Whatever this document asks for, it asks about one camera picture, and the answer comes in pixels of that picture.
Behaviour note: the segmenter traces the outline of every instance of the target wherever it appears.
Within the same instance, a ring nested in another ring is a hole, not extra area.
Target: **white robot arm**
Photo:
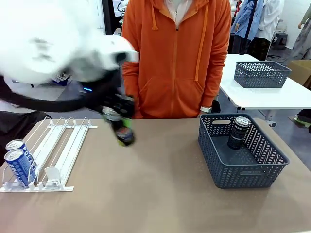
[[[138,53],[124,38],[103,35],[86,0],[0,0],[0,74],[45,83],[63,69],[92,82]]]

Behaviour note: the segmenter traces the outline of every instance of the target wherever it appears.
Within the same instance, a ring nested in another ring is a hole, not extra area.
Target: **wire rack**
[[[48,126],[34,145],[29,147],[29,140],[37,135],[39,129],[42,130],[46,121],[49,121]],[[56,121],[54,123],[55,121],[46,117],[25,141],[37,165],[35,179],[28,180],[29,185],[25,188],[8,169],[9,166],[6,166],[2,174],[0,192],[73,191],[73,186],[66,186],[67,180],[88,130],[96,129],[97,126],[93,126],[87,118],[84,118],[81,124],[73,118],[61,117]]]

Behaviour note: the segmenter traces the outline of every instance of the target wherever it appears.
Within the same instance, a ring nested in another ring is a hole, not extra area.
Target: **hood drawstring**
[[[205,31],[206,31],[206,26],[207,26],[207,15],[208,15],[208,4],[205,7],[205,15],[204,15],[202,36],[201,36],[201,42],[200,42],[200,47],[199,47],[198,58],[197,58],[197,61],[196,61],[195,79],[194,79],[195,81],[199,81],[199,67],[200,67],[200,61],[201,61],[203,42],[204,42],[204,38],[205,38]]]
[[[156,25],[155,9],[152,6],[152,30],[158,30],[159,28]]]

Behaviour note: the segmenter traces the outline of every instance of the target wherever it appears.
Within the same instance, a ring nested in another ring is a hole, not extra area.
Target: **hand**
[[[234,29],[234,30],[237,32],[237,31],[238,31],[238,29],[239,29],[239,27],[240,27],[240,25],[239,25],[239,24],[236,24],[236,25],[235,25],[235,29]]]

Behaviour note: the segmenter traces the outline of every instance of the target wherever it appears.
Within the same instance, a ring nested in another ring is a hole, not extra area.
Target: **blue jacket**
[[[231,28],[231,33],[238,35],[240,37],[245,38],[246,29],[249,21],[249,17],[251,15],[251,11],[254,5],[254,0],[245,0],[242,8],[240,9],[233,25]],[[253,40],[258,30],[258,26],[260,23],[261,13],[263,9],[263,0],[258,0],[257,6],[255,9],[254,20],[251,26],[251,30],[249,31],[248,39]],[[235,32],[235,26],[239,24],[239,29]]]

